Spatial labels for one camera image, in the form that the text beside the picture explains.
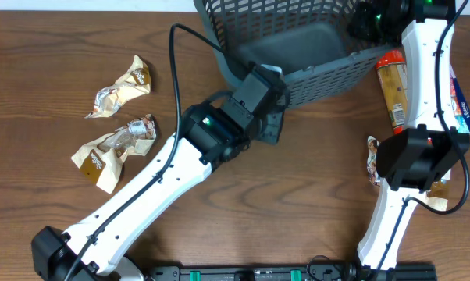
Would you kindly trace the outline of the orange capped snack tube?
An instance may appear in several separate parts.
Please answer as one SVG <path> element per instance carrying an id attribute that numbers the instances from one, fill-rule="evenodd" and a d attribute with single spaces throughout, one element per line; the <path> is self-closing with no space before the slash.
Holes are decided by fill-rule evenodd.
<path id="1" fill-rule="evenodd" d="M 401 51 L 387 52 L 375 65 L 390 123 L 395 134 L 404 129 L 407 113 L 407 68 Z"/>

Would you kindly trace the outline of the grey plastic basket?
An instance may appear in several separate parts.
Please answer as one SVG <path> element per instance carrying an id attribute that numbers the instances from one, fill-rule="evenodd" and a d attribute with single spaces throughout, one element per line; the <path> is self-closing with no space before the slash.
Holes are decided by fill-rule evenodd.
<path id="1" fill-rule="evenodd" d="M 278 66 L 296 108 L 355 87 L 390 50 L 352 37 L 357 0 L 194 0 L 229 89 L 245 77 L 240 62 Z"/>

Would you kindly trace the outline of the tissue pack multipack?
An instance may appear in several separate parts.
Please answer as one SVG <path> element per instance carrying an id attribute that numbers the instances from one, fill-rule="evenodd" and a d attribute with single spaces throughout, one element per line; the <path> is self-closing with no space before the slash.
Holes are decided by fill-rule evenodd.
<path id="1" fill-rule="evenodd" d="M 450 66 L 450 96 L 452 98 L 454 118 L 459 125 L 458 132 L 470 134 L 470 108 L 452 66 Z"/>

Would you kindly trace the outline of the beige nut snack bag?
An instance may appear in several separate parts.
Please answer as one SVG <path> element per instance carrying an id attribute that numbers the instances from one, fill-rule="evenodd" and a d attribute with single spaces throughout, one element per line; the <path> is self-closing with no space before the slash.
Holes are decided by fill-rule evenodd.
<path id="1" fill-rule="evenodd" d="M 381 179 L 376 170 L 376 154 L 379 142 L 373 136 L 367 138 L 367 148 L 369 156 L 367 157 L 367 172 L 369 174 L 369 181 L 376 187 L 381 187 Z M 450 175 L 451 171 L 447 173 L 438 182 L 434 182 L 430 188 L 429 193 L 423 200 L 429 207 L 438 211 L 446 211 L 448 206 L 448 198 L 450 192 Z"/>

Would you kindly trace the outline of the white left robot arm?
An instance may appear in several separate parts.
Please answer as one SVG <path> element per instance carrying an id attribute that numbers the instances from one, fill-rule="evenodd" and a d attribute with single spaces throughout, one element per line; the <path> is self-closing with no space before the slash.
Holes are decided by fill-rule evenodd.
<path id="1" fill-rule="evenodd" d="M 67 230 L 46 226 L 31 241 L 34 271 L 43 280 L 144 280 L 126 253 L 181 195 L 236 158 L 252 140 L 275 144 L 283 108 L 247 110 L 204 101 L 182 115 L 180 130 L 121 191 Z"/>

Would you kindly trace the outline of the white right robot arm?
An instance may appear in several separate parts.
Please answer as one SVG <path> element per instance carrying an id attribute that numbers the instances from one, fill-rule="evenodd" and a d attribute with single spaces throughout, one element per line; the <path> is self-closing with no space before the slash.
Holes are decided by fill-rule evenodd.
<path id="1" fill-rule="evenodd" d="M 465 153 L 470 136 L 458 130 L 450 99 L 450 47 L 454 24 L 464 10 L 454 1 L 364 1 L 355 6 L 348 32 L 372 42 L 398 43 L 408 69 L 403 130 L 376 152 L 380 191 L 366 234 L 357 247 L 358 277 L 389 279 L 416 207 L 450 215 L 466 202 L 470 173 Z M 456 164 L 464 173 L 458 203 L 445 211 L 428 205 L 433 183 Z"/>

